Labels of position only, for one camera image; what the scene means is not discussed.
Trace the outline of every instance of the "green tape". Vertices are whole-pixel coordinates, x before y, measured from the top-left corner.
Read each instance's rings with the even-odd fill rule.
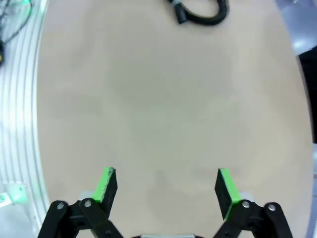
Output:
[[[92,199],[94,199],[96,202],[98,203],[102,202],[113,171],[114,171],[114,167],[105,167],[104,173],[101,179],[99,180],[97,188],[92,196]]]
[[[229,215],[231,213],[232,207],[241,201],[241,197],[240,197],[240,194],[239,194],[237,187],[235,186],[235,184],[232,180],[232,177],[230,175],[229,170],[228,169],[220,169],[220,172],[221,172],[221,175],[223,177],[224,183],[227,187],[229,196],[231,198],[231,204],[230,204],[229,210],[227,212],[227,215],[224,218],[224,220],[227,221],[229,218]]]

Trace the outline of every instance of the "green gripper pad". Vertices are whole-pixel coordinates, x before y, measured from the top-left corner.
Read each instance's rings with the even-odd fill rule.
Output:
[[[239,191],[234,185],[228,169],[218,169],[214,190],[218,198],[222,218],[227,221],[232,207],[241,201]]]
[[[111,207],[117,189],[118,185],[115,175],[115,168],[105,167],[104,173],[99,180],[92,199],[100,204],[101,209],[106,213],[108,217],[110,215]]]

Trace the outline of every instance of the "silver screw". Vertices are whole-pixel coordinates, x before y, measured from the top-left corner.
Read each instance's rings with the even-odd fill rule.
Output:
[[[57,209],[60,210],[64,207],[64,204],[62,202],[60,202],[58,205],[57,205]]]
[[[273,204],[270,204],[270,205],[268,206],[268,209],[269,209],[270,211],[274,212],[274,211],[275,211],[275,206],[274,206]]]
[[[249,204],[247,201],[244,201],[244,202],[242,202],[242,206],[243,206],[244,208],[249,208],[249,207],[250,207],[250,204]]]
[[[84,203],[84,206],[85,206],[85,207],[90,207],[90,206],[91,206],[91,201],[90,201],[90,200],[86,201],[86,202]]]

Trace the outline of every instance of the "tabletop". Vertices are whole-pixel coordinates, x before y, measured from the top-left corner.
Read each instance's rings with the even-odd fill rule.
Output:
[[[113,166],[110,218],[125,237],[212,237],[217,169],[228,168],[259,205],[280,203],[304,237],[313,160],[301,71],[273,1],[229,5],[220,25],[203,27],[178,25],[163,0],[50,2],[37,107],[51,201],[74,203]]]

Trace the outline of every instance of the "black connector with yellow tip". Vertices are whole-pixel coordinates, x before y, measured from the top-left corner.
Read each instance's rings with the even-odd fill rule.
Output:
[[[0,66],[2,65],[4,60],[4,43],[3,41],[0,39]]]

